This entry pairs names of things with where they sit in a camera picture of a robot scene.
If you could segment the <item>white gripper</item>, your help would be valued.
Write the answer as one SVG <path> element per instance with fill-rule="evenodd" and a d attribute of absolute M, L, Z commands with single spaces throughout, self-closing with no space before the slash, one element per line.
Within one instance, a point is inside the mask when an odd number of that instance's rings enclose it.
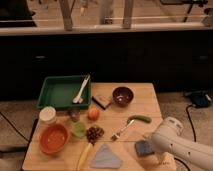
<path fill-rule="evenodd" d="M 169 164 L 170 163 L 171 155 L 168 152 L 155 153 L 155 156 L 156 156 L 159 164 Z"/>

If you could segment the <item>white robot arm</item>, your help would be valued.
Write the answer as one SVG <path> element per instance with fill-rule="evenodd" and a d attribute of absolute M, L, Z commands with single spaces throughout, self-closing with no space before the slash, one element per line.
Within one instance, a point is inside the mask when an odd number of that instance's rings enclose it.
<path fill-rule="evenodd" d="M 182 131 L 179 120 L 167 117 L 149 135 L 148 142 L 154 152 L 168 152 L 205 171 L 213 171 L 213 147 L 182 138 Z"/>

